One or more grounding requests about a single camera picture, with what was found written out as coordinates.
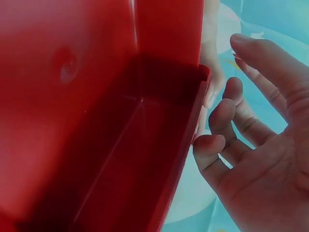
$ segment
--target red plastic box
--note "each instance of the red plastic box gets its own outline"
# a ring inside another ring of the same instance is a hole
[[[160,230],[208,84],[202,4],[1,1],[1,232]]]

